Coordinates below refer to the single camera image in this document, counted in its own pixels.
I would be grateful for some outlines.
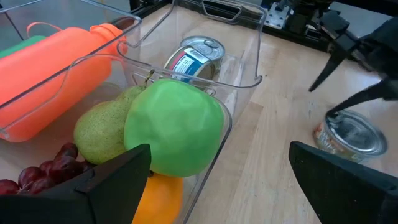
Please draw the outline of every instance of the plastic container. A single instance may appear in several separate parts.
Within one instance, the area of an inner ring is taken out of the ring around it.
[[[262,77],[257,75],[257,66],[266,13],[259,6],[240,1],[174,0],[171,5],[147,16],[143,20],[144,24],[151,23],[154,17],[168,8],[168,13],[142,36],[139,44],[128,40],[119,44],[120,49],[124,45],[129,49],[139,49],[139,58],[135,59],[137,55],[130,55],[130,52],[138,50],[129,50],[123,57],[146,63],[158,71],[171,73],[163,67],[180,48],[183,39],[200,35],[219,41],[225,47],[220,73],[212,80],[196,78],[193,81],[196,83],[201,80],[205,84],[204,91],[222,101],[236,122],[254,88],[262,81]]]
[[[144,83],[146,75],[152,69],[150,66],[142,65],[132,60],[125,60],[121,57],[90,55],[78,60],[70,67],[68,72],[79,71],[81,67],[91,65],[100,58],[113,61],[111,74],[102,85],[86,95],[32,139],[20,143],[7,142],[0,139],[0,178],[17,180],[22,169],[29,166],[39,166],[43,161],[53,159],[63,144],[73,141],[74,126],[82,114],[98,103],[115,99],[124,89]],[[148,84],[150,85],[160,78],[169,78],[169,76],[155,72]],[[224,111],[224,126],[222,136],[220,136],[218,153],[213,162],[201,174],[184,178],[183,206],[176,223],[183,223],[188,218],[203,188],[203,184],[231,131],[231,115],[224,104],[220,102],[220,105]]]
[[[110,59],[99,58],[91,61],[92,65],[66,73],[74,60],[97,52],[116,54],[117,43],[126,39],[127,32],[129,41],[134,41],[141,24],[137,17],[81,0],[43,0],[2,11],[14,24],[21,42],[35,35],[47,37],[0,59],[0,83],[4,85],[0,138],[12,142],[26,141],[37,134],[102,83],[111,70]],[[43,24],[28,29],[33,22],[48,22],[64,30],[57,32]]]

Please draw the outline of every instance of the wooden table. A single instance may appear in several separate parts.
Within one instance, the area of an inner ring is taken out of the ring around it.
[[[144,19],[153,26],[159,13]],[[258,75],[264,77],[233,128],[189,223],[319,223],[298,185],[287,153],[291,141],[314,146],[326,111],[377,83],[375,73],[344,61],[313,93],[309,86],[329,54],[262,34]],[[385,156],[366,165],[398,176],[398,104],[374,100],[351,108],[382,129]]]

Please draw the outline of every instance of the orange water bottle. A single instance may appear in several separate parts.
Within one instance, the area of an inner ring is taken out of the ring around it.
[[[60,71],[121,34],[107,23],[90,31],[69,27],[0,59],[0,138],[30,139],[104,82],[111,73],[109,57]],[[119,41],[99,53],[117,54]]]

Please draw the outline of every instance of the red grapes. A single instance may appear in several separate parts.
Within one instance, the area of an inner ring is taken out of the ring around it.
[[[0,195],[13,195],[18,193],[19,186],[12,180],[0,180]]]
[[[30,188],[29,192],[31,194],[38,194],[45,189],[49,189],[55,186],[55,182],[50,177],[42,177],[36,180],[32,187]]]
[[[45,174],[38,167],[28,167],[24,169],[18,177],[18,184],[21,188],[24,188],[27,184],[34,182],[41,178]]]
[[[12,180],[0,180],[0,195],[39,194],[95,166],[88,161],[76,161],[77,156],[78,148],[74,143],[64,144],[53,161],[24,169],[19,174],[18,184]]]
[[[39,166],[40,170],[45,172],[45,175],[49,175],[51,167],[52,167],[52,161],[45,161]]]
[[[63,156],[54,159],[50,169],[50,177],[55,183],[60,184],[72,179],[83,172],[83,165],[73,157]]]
[[[54,159],[63,156],[70,156],[76,159],[77,155],[78,155],[77,146],[74,143],[68,142],[61,147],[61,150],[57,153]]]

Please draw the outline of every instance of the open can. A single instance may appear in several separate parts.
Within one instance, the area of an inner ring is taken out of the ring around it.
[[[334,118],[326,116],[313,135],[319,149],[353,162],[387,151],[383,133],[364,116],[350,110],[339,111]]]
[[[181,41],[181,47],[188,45],[210,59],[214,63],[216,71],[220,70],[221,62],[225,55],[225,48],[218,40],[211,37],[195,35]]]
[[[191,46],[181,47],[174,52],[166,62],[164,68],[207,80],[211,80],[215,74],[214,63]],[[185,83],[189,83],[191,80],[190,78],[176,74],[173,74],[171,77]]]

